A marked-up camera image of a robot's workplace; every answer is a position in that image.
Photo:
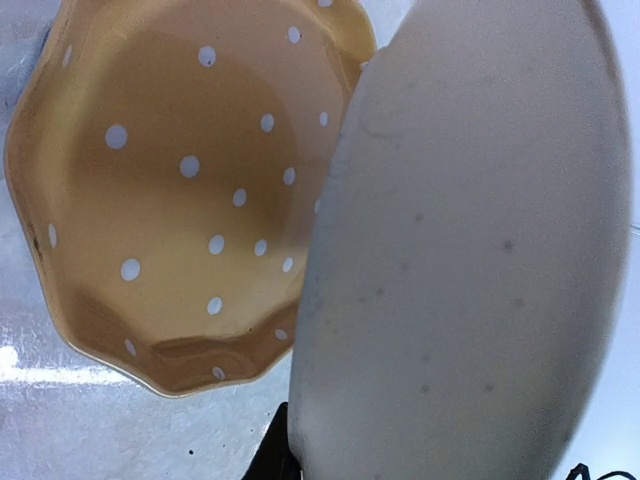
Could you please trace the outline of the beige plate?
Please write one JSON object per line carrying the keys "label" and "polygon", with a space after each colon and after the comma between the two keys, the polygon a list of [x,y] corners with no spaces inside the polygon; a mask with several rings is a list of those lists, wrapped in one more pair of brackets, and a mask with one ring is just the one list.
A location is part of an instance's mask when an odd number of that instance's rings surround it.
{"label": "beige plate", "polygon": [[308,256],[289,392],[307,479],[547,479],[630,234],[596,1],[416,1],[365,67]]}

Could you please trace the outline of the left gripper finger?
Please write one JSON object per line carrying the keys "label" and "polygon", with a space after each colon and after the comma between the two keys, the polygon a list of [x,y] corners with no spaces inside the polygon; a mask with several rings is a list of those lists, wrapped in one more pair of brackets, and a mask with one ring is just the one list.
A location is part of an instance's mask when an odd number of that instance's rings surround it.
{"label": "left gripper finger", "polygon": [[301,480],[301,467],[289,449],[288,403],[282,402],[242,480]]}

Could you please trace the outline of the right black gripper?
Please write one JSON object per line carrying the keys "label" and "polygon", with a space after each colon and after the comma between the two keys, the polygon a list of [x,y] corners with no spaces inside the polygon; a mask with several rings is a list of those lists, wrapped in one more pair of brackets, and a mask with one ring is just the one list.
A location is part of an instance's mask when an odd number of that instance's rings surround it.
{"label": "right black gripper", "polygon": [[591,480],[589,467],[583,463],[578,463],[570,470],[567,480]]}

